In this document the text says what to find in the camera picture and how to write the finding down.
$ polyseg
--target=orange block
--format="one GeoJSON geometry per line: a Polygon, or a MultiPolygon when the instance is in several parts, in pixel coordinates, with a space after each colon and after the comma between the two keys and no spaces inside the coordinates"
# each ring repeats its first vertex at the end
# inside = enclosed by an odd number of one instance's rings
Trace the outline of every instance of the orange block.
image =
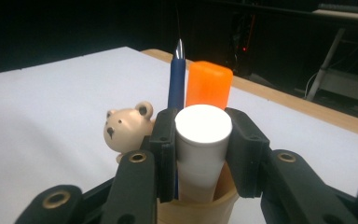
{"type": "Polygon", "coordinates": [[[208,62],[192,63],[188,70],[186,106],[214,105],[225,109],[232,78],[232,71],[226,67],[208,62]]]}

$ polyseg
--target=white table surface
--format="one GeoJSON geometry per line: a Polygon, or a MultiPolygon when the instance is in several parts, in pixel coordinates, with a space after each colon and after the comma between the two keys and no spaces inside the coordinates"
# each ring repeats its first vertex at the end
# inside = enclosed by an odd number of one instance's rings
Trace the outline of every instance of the white table surface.
{"type": "MultiPolygon", "coordinates": [[[[155,114],[168,99],[170,65],[129,48],[0,73],[0,223],[60,184],[83,192],[113,177],[117,153],[103,140],[108,109],[147,100],[155,114]]],[[[272,149],[300,154],[323,179],[355,196],[358,134],[235,88],[242,110],[272,149]]],[[[230,223],[265,223],[259,199],[239,199],[230,223]]]]}

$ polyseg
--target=teddy bear figurine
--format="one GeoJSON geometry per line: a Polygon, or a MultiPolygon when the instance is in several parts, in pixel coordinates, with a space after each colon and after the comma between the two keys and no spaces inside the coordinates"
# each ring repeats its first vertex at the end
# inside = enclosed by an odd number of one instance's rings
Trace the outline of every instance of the teddy bear figurine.
{"type": "Polygon", "coordinates": [[[144,137],[152,133],[152,115],[153,106],[147,101],[135,108],[107,111],[103,138],[110,148],[121,153],[116,157],[117,163],[125,153],[140,149],[144,137]]]}

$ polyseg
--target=cup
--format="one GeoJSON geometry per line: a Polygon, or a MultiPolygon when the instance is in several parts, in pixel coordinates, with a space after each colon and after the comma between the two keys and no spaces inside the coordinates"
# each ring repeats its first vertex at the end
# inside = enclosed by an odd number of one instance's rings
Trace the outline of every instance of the cup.
{"type": "Polygon", "coordinates": [[[158,202],[158,224],[227,224],[239,195],[225,163],[211,203],[158,202]]]}

